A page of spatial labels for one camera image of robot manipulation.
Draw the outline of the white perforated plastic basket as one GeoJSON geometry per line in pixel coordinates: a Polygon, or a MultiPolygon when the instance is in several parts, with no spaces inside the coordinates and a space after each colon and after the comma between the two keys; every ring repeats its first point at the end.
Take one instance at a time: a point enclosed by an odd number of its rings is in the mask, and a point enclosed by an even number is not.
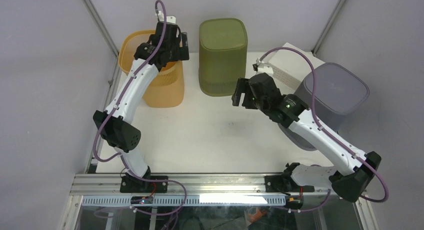
{"type": "Polygon", "coordinates": [[[283,93],[294,93],[312,72],[307,61],[290,50],[277,50],[262,57],[262,62],[272,68],[272,77],[283,93]]]}

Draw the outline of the green slatted waste bin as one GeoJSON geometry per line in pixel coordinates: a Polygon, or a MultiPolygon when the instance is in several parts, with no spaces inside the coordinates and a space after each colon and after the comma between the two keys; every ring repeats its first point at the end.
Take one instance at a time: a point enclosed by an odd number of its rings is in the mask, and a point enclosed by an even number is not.
{"type": "Polygon", "coordinates": [[[199,26],[198,81],[212,97],[230,96],[246,75],[248,36],[237,18],[216,18],[199,26]]]}

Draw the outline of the yellow slatted waste bin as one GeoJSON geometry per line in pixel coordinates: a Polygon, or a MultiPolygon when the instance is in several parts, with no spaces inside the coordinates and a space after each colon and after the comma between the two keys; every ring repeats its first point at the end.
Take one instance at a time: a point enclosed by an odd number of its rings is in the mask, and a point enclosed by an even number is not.
{"type": "MultiPolygon", "coordinates": [[[[123,41],[118,63],[125,75],[128,75],[130,71],[136,48],[141,43],[147,42],[149,36],[154,32],[154,30],[136,31],[123,41]]],[[[184,88],[183,62],[169,62],[150,83],[142,98],[149,107],[176,107],[184,99],[184,88]]]]}

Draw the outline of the grey slatted waste bin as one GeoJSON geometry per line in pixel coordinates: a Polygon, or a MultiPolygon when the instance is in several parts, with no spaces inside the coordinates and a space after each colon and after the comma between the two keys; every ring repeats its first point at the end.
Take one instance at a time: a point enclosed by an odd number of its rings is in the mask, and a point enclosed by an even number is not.
{"type": "MultiPolygon", "coordinates": [[[[352,72],[337,63],[324,63],[315,69],[315,110],[320,120],[338,132],[346,118],[368,98],[368,86],[352,72]]],[[[312,103],[313,74],[308,74],[294,92],[309,107],[312,103]]],[[[300,135],[278,124],[281,131],[299,148],[317,150],[300,135]]]]}

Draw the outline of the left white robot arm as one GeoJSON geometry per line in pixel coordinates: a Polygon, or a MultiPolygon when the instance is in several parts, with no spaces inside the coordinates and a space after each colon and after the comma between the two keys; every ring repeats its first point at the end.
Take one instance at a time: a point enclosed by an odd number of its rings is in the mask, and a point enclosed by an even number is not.
{"type": "Polygon", "coordinates": [[[147,177],[150,168],[138,149],[141,131],[132,125],[136,109],[148,86],[169,63],[189,59],[187,34],[171,22],[159,21],[147,41],[132,51],[130,69],[116,96],[105,108],[93,114],[97,127],[92,151],[99,162],[108,162],[97,153],[97,142],[105,140],[120,157],[127,174],[133,177],[131,187],[138,193],[145,193],[151,186],[147,177]]]}

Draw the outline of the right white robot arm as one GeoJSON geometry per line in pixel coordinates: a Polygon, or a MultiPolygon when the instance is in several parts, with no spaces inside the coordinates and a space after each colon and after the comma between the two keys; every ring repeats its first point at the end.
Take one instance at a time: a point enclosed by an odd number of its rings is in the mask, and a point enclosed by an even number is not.
{"type": "Polygon", "coordinates": [[[281,94],[274,79],[266,73],[250,79],[239,78],[231,97],[233,106],[258,109],[284,129],[290,130],[319,150],[332,166],[287,164],[282,188],[289,193],[301,186],[328,188],[351,203],[362,197],[376,176],[381,156],[351,145],[323,121],[313,117],[309,106],[294,94],[281,94]]]}

